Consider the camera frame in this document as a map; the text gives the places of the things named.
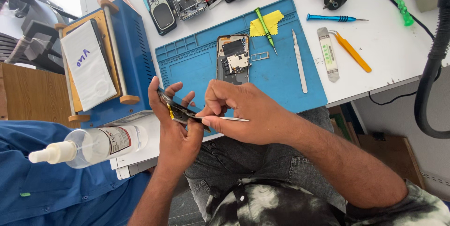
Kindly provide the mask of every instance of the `wooden knob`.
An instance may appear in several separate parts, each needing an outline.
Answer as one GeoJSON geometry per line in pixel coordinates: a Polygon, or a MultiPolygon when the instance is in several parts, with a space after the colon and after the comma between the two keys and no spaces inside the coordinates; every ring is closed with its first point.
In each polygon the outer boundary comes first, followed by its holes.
{"type": "Polygon", "coordinates": [[[90,120],[90,115],[72,115],[69,116],[69,122],[86,122],[90,120]]]}
{"type": "Polygon", "coordinates": [[[55,24],[55,30],[59,31],[59,29],[64,29],[66,28],[67,25],[63,24],[63,23],[56,23],[55,24]]]}
{"type": "Polygon", "coordinates": [[[119,11],[119,7],[117,5],[113,4],[110,0],[102,0],[100,1],[100,6],[103,9],[106,5],[109,7],[109,11],[111,14],[114,14],[119,11]]]}
{"type": "Polygon", "coordinates": [[[138,96],[132,96],[132,95],[127,95],[127,96],[121,96],[120,97],[120,102],[122,104],[126,104],[126,105],[134,105],[136,103],[139,102],[139,97],[138,96]]]}

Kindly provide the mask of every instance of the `gray jeans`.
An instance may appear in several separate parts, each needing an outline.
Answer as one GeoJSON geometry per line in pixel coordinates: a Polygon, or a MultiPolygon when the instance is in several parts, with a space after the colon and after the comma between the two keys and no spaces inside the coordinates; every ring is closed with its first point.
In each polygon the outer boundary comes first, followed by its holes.
{"type": "MultiPolygon", "coordinates": [[[[299,115],[328,131],[333,131],[329,112],[325,107],[299,115]]],[[[197,159],[184,174],[205,220],[206,204],[210,195],[218,198],[242,178],[286,181],[345,211],[344,198],[306,157],[295,148],[284,144],[255,145],[225,136],[220,137],[202,144],[197,159]]]]}

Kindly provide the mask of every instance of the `clear plastic bottle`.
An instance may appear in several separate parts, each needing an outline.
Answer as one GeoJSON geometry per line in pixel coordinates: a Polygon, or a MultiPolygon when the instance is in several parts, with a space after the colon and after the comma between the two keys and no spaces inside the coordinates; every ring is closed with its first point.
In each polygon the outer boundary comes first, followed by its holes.
{"type": "Polygon", "coordinates": [[[66,162],[72,168],[84,168],[105,160],[141,150],[147,144],[147,132],[141,126],[76,129],[63,142],[31,152],[33,162],[66,162]]]}

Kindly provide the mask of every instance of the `hand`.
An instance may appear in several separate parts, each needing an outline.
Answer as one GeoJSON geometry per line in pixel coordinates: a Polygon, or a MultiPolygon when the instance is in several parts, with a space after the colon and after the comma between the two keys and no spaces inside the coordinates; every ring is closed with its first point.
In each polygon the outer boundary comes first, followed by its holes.
{"type": "Polygon", "coordinates": [[[205,93],[205,108],[197,115],[203,124],[217,132],[245,143],[285,143],[297,119],[304,120],[281,107],[251,83],[232,85],[211,80],[205,93]],[[233,108],[234,117],[250,121],[229,121],[215,115],[233,108]]]}
{"type": "MultiPolygon", "coordinates": [[[[188,120],[188,131],[181,123],[171,119],[167,104],[161,101],[158,95],[159,79],[154,76],[149,85],[149,103],[156,117],[161,122],[161,137],[159,142],[159,172],[161,169],[167,177],[179,178],[183,172],[195,161],[199,154],[203,139],[203,125],[188,120]]],[[[178,82],[169,86],[166,91],[175,95],[183,88],[183,83],[178,82]]],[[[188,93],[183,101],[191,102],[195,97],[194,91],[188,93]]]]}

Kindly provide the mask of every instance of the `blue silicone repair mat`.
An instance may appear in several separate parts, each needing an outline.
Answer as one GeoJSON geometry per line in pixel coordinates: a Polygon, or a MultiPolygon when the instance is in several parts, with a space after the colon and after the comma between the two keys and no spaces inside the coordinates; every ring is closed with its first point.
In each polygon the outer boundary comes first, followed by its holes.
{"type": "MultiPolygon", "coordinates": [[[[278,56],[265,36],[251,37],[250,54],[269,51],[269,58],[252,62],[249,82],[294,113],[324,106],[327,104],[327,97],[301,28],[294,1],[279,0],[262,7],[261,14],[264,16],[276,10],[284,15],[278,23],[278,34],[273,35],[278,56]],[[301,90],[292,29],[297,35],[300,48],[308,88],[306,94],[301,90]]],[[[228,34],[250,34],[250,22],[257,18],[256,13],[251,11],[156,48],[164,88],[182,81],[184,86],[178,92],[179,96],[182,98],[193,90],[197,95],[194,99],[197,107],[203,108],[208,82],[216,78],[217,37],[228,34]]]]}

